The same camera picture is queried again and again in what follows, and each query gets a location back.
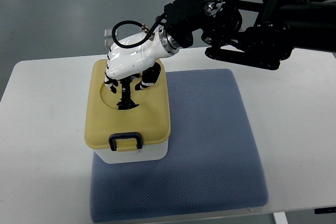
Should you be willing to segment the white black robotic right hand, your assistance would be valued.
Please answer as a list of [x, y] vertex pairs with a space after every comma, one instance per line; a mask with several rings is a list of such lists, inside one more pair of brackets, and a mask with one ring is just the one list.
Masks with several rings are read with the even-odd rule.
[[113, 44], [107, 55], [104, 83], [112, 93], [116, 93], [121, 79], [141, 74], [142, 79], [135, 89], [146, 89], [159, 78], [161, 67], [156, 60], [173, 56], [179, 49], [180, 45], [163, 26], [156, 28], [149, 40], [134, 48], [125, 49]]

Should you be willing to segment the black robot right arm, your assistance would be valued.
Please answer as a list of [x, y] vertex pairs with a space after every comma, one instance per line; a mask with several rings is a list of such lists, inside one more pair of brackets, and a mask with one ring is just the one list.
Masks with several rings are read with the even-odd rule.
[[169, 42], [207, 57], [276, 70], [296, 48], [335, 52], [335, 0], [175, 0], [156, 18]]

